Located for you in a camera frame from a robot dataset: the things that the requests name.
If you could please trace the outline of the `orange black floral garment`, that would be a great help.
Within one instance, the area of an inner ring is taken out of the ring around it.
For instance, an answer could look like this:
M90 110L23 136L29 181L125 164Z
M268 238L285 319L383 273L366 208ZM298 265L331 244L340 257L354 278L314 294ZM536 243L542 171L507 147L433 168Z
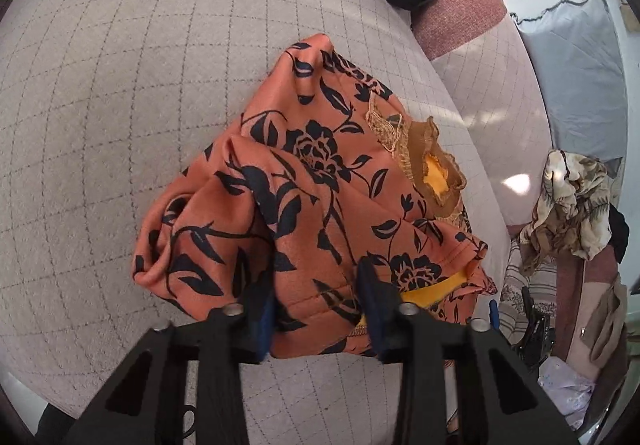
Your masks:
M365 354L357 266L441 321L496 290L484 241L436 214L441 154L411 171L412 125L382 82L316 34L285 49L245 110L152 204L134 248L141 287L202 321L259 278L274 286L277 358Z

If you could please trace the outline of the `light lavender cloth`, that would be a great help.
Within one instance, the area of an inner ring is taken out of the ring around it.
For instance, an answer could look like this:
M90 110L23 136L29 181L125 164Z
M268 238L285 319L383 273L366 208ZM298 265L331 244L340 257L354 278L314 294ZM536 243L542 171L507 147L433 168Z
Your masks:
M574 431L584 423L594 383L559 357L549 356L539 367L538 384Z

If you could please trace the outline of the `tan brown garment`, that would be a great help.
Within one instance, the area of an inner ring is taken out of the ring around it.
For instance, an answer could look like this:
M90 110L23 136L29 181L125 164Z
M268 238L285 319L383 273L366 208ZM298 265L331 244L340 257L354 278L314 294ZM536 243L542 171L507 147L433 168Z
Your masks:
M626 314L627 287L620 281L620 275L616 275L580 332L589 360L596 367L602 369L617 349Z

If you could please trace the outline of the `beige patterned crumpled garment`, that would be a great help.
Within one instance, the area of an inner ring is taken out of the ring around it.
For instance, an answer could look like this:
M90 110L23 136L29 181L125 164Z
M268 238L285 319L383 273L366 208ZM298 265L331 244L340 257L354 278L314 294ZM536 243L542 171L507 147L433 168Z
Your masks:
M547 257L570 254L593 260L612 231L606 166L579 153L549 152L533 218L518 235L522 273L533 274Z

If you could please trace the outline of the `pink quilted mattress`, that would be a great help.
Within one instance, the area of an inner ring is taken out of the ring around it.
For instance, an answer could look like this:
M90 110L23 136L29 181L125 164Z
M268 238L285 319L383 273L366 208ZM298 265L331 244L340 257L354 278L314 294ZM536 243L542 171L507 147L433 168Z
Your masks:
M484 165L408 16L385 0L14 0L1 23L1 362L78 416L174 306L137 286L151 202L309 35L433 118L499 278L508 234Z

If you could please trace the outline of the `grey blue pillow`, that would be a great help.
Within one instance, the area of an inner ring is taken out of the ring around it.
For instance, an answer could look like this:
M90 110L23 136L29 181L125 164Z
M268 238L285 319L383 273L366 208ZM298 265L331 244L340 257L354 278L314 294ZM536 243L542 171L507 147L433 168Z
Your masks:
M627 152L623 58L605 0L563 0L513 18L534 66L552 146L601 161L615 178Z

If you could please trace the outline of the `pink quilted pillow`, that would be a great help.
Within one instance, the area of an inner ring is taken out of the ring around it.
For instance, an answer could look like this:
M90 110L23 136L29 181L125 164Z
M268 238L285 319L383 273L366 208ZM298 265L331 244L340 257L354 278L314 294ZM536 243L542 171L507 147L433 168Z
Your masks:
M429 0L412 30L454 101L504 221L530 221L552 148L534 67L503 0Z

